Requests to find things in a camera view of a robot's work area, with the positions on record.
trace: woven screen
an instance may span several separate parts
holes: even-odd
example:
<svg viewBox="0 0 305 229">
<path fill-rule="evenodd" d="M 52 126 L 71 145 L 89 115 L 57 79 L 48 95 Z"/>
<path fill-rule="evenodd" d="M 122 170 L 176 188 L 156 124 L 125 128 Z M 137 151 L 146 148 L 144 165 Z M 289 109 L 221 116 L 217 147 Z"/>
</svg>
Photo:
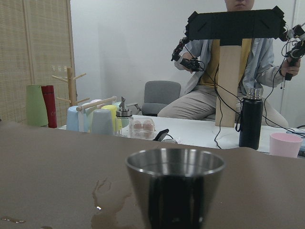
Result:
<svg viewBox="0 0 305 229">
<path fill-rule="evenodd" d="M 26 123 L 26 86 L 54 85 L 55 97 L 69 99 L 71 56 L 68 0 L 0 1 L 0 116 Z M 66 124 L 69 103 L 56 100 L 58 126 Z"/>
</svg>

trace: denim shirt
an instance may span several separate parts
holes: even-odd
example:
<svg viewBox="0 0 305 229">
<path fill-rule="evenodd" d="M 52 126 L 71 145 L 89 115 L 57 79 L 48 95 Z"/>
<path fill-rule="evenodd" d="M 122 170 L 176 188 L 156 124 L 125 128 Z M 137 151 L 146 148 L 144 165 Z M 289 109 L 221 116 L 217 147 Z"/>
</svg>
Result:
<svg viewBox="0 0 305 229">
<path fill-rule="evenodd" d="M 182 56 L 184 53 L 190 53 L 199 57 L 204 63 L 201 67 L 207 67 L 211 58 L 211 46 L 213 40 L 193 40 L 185 45 L 180 52 Z M 180 64 L 180 60 L 174 63 L 179 70 L 184 70 Z M 243 94 L 247 94 L 248 88 L 262 88 L 262 85 L 269 87 L 276 87 L 283 80 L 283 77 L 278 72 L 279 66 L 274 66 L 273 53 L 273 38 L 255 38 L 252 39 L 252 47 L 248 56 L 247 65 L 244 71 L 243 80 L 239 83 Z M 185 87 L 185 94 L 189 93 L 198 83 L 203 72 L 196 72 Z"/>
</svg>

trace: stainless steel cup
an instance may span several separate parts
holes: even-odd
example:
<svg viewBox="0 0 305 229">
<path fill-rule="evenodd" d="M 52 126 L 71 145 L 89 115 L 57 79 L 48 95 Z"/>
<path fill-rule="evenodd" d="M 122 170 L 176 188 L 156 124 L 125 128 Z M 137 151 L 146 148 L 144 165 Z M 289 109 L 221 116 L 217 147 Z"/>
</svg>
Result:
<svg viewBox="0 0 305 229">
<path fill-rule="evenodd" d="M 162 148 L 132 154 L 126 164 L 147 228 L 202 228 L 225 166 L 219 156 Z"/>
</svg>

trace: seated man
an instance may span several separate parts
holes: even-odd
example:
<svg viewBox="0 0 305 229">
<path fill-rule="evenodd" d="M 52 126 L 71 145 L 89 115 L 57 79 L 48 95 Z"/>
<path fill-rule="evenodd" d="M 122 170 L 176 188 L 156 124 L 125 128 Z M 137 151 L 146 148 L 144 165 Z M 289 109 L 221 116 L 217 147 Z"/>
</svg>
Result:
<svg viewBox="0 0 305 229">
<path fill-rule="evenodd" d="M 228 11 L 251 10 L 254 0 L 224 0 Z M 204 63 L 204 72 L 196 72 L 188 82 L 185 95 L 175 100 L 159 113 L 159 117 L 172 117 L 183 119 L 202 120 L 214 114 L 216 111 L 216 92 L 214 90 L 214 79 L 217 83 L 219 67 L 219 40 L 193 40 L 185 45 L 180 55 L 186 59 L 199 57 Z M 263 85 L 274 87 L 285 80 L 286 73 L 295 76 L 299 72 L 300 59 L 295 66 L 290 67 L 289 61 L 285 60 L 281 66 L 274 66 L 273 39 L 255 38 L 243 39 L 241 62 L 240 62 L 240 82 L 237 90 L 237 97 L 241 99 L 246 95 L 248 88 L 259 88 Z M 175 62 L 179 70 L 187 70 L 180 63 Z M 237 99 L 236 111 L 240 112 L 240 101 Z M 279 114 L 267 101 L 265 101 L 266 111 L 263 115 L 272 122 L 288 127 L 286 119 Z M 277 126 L 272 122 L 266 123 L 262 119 L 262 125 Z"/>
</svg>

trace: chair backrest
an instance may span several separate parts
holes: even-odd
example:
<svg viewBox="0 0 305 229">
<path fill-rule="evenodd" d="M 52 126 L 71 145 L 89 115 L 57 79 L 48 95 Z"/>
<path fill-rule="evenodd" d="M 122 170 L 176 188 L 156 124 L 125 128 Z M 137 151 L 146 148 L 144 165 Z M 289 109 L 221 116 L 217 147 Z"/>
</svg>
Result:
<svg viewBox="0 0 305 229">
<path fill-rule="evenodd" d="M 180 96 L 181 85 L 173 81 L 148 81 L 145 84 L 144 103 L 170 104 Z"/>
</svg>

